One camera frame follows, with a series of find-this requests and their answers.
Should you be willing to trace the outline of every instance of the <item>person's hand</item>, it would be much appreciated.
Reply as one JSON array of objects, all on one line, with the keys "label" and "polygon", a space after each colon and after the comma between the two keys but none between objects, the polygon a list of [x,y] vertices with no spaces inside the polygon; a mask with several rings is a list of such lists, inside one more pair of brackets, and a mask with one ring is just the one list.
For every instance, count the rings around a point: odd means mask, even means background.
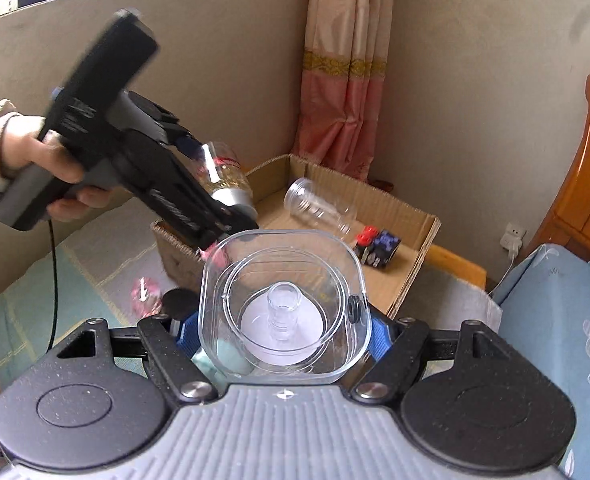
[{"label": "person's hand", "polygon": [[[84,168],[59,143],[55,132],[49,132],[44,142],[35,138],[43,122],[42,117],[31,116],[13,116],[8,120],[0,149],[3,173],[12,177],[21,168],[34,162],[64,182],[81,182]],[[109,191],[89,186],[77,192],[76,200],[56,200],[48,206],[47,211],[51,218],[66,222],[80,218],[89,207],[107,206],[109,199]]]}]

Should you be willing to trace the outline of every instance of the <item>square clear container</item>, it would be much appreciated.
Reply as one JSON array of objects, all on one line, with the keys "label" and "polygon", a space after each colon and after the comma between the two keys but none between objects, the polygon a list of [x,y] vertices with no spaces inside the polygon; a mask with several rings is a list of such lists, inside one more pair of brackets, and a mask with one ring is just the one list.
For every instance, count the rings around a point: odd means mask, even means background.
[{"label": "square clear container", "polygon": [[318,230],[235,234],[205,263],[198,331],[232,383],[333,383],[371,338],[360,263]]}]

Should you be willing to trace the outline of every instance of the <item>finger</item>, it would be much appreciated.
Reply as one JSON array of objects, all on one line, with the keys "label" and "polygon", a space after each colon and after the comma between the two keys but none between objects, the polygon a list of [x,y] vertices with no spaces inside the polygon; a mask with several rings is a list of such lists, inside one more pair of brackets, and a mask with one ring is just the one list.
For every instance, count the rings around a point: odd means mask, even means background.
[{"label": "finger", "polygon": [[56,200],[52,204],[49,204],[46,210],[48,211],[50,217],[54,220],[59,220],[60,222],[70,222],[71,220],[75,220],[84,216],[88,211],[88,206],[86,204],[82,204],[78,200],[62,198],[60,200]]},{"label": "finger", "polygon": [[76,184],[84,178],[84,167],[59,142],[40,142],[32,137],[25,137],[25,143],[28,160],[49,171],[59,180]]},{"label": "finger", "polygon": [[77,191],[77,200],[89,207],[106,207],[110,201],[110,191],[98,187],[87,186]]}]

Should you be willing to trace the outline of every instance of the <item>gold curtain trim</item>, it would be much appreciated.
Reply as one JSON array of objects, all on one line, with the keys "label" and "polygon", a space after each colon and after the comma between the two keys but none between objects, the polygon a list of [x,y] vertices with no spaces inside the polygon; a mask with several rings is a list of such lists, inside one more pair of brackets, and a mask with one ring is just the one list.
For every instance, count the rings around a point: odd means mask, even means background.
[{"label": "gold curtain trim", "polygon": [[386,72],[385,59],[352,59],[350,61],[335,59],[329,56],[320,56],[312,50],[304,51],[304,70],[319,70],[328,75],[349,77],[370,77],[371,75],[384,76]]}]

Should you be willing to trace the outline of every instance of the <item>transparent plastic container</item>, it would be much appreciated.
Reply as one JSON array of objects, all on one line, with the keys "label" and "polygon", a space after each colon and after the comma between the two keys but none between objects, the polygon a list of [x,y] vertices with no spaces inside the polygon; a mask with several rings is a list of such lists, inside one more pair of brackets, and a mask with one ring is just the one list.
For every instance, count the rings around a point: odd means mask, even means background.
[{"label": "transparent plastic container", "polygon": [[371,337],[360,263],[318,230],[235,234],[205,263],[198,330],[232,383],[332,383]]},{"label": "transparent plastic container", "polygon": [[345,242],[351,242],[357,234],[353,229],[357,217],[355,207],[307,178],[299,178],[289,187],[284,209],[311,227],[330,232]]},{"label": "transparent plastic container", "polygon": [[253,190],[246,180],[235,152],[223,142],[207,142],[198,158],[197,179],[215,200],[239,208],[246,216],[257,219]]}]

